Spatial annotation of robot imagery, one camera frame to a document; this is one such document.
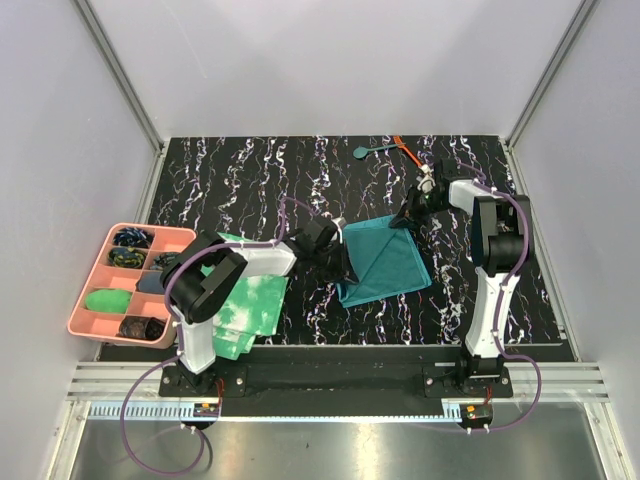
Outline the blue patterned rolled cloth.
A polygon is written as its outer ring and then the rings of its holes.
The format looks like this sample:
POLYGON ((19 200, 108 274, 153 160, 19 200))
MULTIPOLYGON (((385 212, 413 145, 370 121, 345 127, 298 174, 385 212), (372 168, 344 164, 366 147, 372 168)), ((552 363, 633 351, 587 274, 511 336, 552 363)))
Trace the blue patterned rolled cloth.
POLYGON ((154 235, 138 227, 123 227, 113 237, 113 244, 121 247, 149 249, 154 235))

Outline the green tie-dye cloth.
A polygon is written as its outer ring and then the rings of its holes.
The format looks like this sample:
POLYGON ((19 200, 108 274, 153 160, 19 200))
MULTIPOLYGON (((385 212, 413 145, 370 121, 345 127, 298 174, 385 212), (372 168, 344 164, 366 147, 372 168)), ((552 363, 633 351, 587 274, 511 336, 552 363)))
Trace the green tie-dye cloth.
POLYGON ((288 279, 273 275, 241 278, 213 318, 213 349, 217 357, 237 360, 257 337, 277 331, 288 279))

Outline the aluminium front rail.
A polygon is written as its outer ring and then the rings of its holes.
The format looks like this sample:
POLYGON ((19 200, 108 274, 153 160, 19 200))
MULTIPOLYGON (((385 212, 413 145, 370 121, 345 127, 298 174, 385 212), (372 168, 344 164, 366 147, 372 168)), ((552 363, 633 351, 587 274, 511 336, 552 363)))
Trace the aluminium front rail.
POLYGON ((196 393, 173 367, 149 363, 82 362, 67 398, 91 417, 185 422, 457 423, 470 406, 606 403, 599 368, 591 363, 511 363, 491 387, 450 385, 445 366, 374 364, 234 364, 222 384, 196 393))

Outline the left aluminium frame post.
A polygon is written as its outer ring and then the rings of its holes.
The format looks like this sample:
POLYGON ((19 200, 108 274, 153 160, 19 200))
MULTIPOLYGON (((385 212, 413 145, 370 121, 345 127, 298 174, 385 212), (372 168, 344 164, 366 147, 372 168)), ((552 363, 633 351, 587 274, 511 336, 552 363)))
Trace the left aluminium frame post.
POLYGON ((151 117, 146 111, 132 81, 97 15, 92 3, 88 0, 71 0, 70 3, 78 13, 82 23, 103 59, 108 71, 115 81, 123 99, 128 105, 144 137, 155 154, 159 154, 165 141, 161 138, 151 117))

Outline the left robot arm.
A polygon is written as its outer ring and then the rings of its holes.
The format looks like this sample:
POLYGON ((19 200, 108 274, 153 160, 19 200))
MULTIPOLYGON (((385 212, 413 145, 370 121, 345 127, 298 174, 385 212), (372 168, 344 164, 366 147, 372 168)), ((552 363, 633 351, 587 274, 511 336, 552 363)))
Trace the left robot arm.
POLYGON ((359 278, 343 239, 342 218, 315 217, 303 228, 268 241, 231 242, 217 233, 198 235, 161 273, 165 307, 177 322, 181 384, 196 396, 215 386, 210 367, 213 318, 239 280, 262 275, 288 277, 314 268, 329 283, 356 285, 359 278))

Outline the teal satin napkin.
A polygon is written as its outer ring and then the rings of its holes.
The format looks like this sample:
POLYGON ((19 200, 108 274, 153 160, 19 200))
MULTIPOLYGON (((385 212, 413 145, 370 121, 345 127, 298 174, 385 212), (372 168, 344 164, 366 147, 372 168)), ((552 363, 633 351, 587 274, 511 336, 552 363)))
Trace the teal satin napkin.
POLYGON ((341 305, 351 308, 429 287, 431 277, 406 228, 393 228, 391 215, 347 225, 343 240, 356 284, 336 286, 341 305))

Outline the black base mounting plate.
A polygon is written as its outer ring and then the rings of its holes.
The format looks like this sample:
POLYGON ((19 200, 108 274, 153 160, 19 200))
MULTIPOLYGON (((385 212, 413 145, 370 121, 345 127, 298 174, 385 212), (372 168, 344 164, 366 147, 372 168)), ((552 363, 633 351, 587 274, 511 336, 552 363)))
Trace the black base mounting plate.
POLYGON ((237 360, 217 360, 199 377, 162 367, 138 398, 204 401, 222 395, 226 419, 426 417, 444 399, 509 399, 507 371, 460 381, 457 346, 258 346, 237 360))

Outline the teal plastic spoon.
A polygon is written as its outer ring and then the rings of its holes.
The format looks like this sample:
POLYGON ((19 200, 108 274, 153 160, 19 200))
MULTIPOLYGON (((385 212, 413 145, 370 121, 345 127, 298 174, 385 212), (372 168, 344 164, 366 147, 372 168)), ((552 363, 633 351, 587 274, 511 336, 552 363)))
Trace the teal plastic spoon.
POLYGON ((393 149, 396 148, 397 145, 396 144, 391 144, 391 145, 383 145, 380 147, 364 147, 364 146, 358 146, 354 149, 352 155, 355 159, 357 160, 364 160, 368 155, 379 152, 379 151, 384 151, 384 150, 388 150, 388 149, 393 149))

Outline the dark blue rolled cloth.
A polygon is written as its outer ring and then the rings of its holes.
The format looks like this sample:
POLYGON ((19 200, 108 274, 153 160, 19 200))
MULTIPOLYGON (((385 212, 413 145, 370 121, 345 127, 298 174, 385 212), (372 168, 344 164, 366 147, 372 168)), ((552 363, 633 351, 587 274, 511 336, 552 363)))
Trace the dark blue rolled cloth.
POLYGON ((159 271, 144 272, 136 283, 136 290, 145 294, 163 295, 161 273, 159 271))

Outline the brown patterned rolled cloth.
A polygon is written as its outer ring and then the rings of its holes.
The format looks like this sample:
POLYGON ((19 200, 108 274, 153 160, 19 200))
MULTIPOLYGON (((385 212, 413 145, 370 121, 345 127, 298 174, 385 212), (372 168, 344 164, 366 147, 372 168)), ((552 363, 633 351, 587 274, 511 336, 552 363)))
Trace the brown patterned rolled cloth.
POLYGON ((117 335, 122 338, 155 341, 164 332, 166 322, 155 317, 125 316, 117 335))

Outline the green rolled cloth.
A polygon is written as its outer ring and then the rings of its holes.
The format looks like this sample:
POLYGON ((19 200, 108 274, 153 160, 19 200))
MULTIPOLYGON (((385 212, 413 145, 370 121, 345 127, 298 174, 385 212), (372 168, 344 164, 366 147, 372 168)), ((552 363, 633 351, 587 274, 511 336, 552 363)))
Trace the green rolled cloth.
POLYGON ((131 302, 132 293, 123 289, 98 289, 88 294, 85 307, 94 312, 124 314, 131 302))

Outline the aluminium frame post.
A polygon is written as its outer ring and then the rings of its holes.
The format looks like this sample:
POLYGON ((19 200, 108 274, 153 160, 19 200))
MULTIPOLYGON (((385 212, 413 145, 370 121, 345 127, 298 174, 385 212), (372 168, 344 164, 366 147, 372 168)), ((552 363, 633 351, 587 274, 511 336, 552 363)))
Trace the aluminium frame post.
POLYGON ((504 143, 508 148, 514 148, 522 137, 537 108, 599 4, 599 0, 581 0, 579 2, 551 57, 547 61, 541 76, 536 82, 531 95, 525 103, 522 112, 518 116, 515 125, 504 139, 504 143))
POLYGON ((165 141, 161 138, 151 117, 146 111, 132 81, 97 15, 92 3, 88 0, 71 0, 70 3, 78 13, 82 23, 103 59, 108 71, 115 81, 123 99, 128 105, 144 137, 155 154, 159 154, 165 141))

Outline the pink compartment tray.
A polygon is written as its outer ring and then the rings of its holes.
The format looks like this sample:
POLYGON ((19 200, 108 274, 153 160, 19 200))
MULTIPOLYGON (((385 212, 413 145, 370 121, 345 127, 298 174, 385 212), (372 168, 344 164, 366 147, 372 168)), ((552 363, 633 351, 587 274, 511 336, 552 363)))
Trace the pink compartment tray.
POLYGON ((170 257, 182 252, 196 234, 188 228, 166 227, 146 224, 119 223, 114 225, 89 273, 72 314, 67 321, 70 334, 87 339, 114 343, 116 345, 139 346, 152 349, 166 349, 174 343, 175 327, 172 326, 170 314, 165 308, 164 294, 152 295, 136 290, 136 283, 146 271, 159 271, 170 262, 170 257), (144 251, 146 261, 142 269, 125 269, 110 266, 107 262, 109 251, 116 247, 113 244, 115 233, 123 227, 138 227, 151 232, 154 240, 149 249, 144 251), (98 289, 123 289, 132 293, 132 299, 124 314, 109 314, 90 311, 85 307, 86 296, 98 289), (163 335, 155 341, 142 341, 122 338, 117 335, 118 328, 125 316, 155 317, 166 322, 163 335))

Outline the right aluminium frame post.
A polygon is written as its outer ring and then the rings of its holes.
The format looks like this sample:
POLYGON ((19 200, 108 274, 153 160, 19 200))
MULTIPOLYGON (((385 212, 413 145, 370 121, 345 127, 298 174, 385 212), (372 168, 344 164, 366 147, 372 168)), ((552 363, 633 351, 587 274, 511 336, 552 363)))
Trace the right aluminium frame post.
POLYGON ((541 76, 536 82, 531 95, 525 103, 522 112, 518 116, 515 125, 504 139, 504 143, 508 148, 514 148, 522 137, 537 108, 599 4, 599 0, 581 0, 579 2, 551 57, 547 61, 541 76))

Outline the orange plastic fork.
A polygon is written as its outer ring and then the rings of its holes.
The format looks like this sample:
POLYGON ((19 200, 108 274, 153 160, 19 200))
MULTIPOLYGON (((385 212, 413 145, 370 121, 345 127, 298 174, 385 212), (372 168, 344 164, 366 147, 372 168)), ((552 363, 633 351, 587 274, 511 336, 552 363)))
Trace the orange plastic fork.
POLYGON ((413 162, 413 164, 417 168, 419 169, 423 168, 424 166, 423 162, 414 153, 411 152, 411 150, 405 144, 401 136, 393 136, 392 140, 394 142, 395 147, 401 150, 413 162))

